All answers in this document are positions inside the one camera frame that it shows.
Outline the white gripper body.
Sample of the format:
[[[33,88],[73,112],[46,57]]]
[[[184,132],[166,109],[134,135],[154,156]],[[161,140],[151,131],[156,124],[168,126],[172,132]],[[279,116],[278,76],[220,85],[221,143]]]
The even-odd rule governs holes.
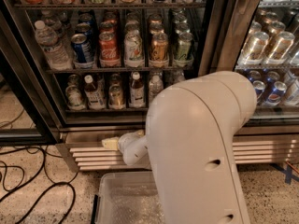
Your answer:
[[[143,136],[139,136],[137,133],[126,133],[119,138],[118,148],[119,151],[124,154],[126,151],[139,147],[141,145]]]

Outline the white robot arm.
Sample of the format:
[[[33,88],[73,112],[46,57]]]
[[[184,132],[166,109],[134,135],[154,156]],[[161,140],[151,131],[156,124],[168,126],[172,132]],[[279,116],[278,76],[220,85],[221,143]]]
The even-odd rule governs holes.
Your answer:
[[[256,108],[248,79],[220,71],[176,83],[151,102],[143,134],[104,140],[151,168],[166,224],[250,224],[233,152]]]

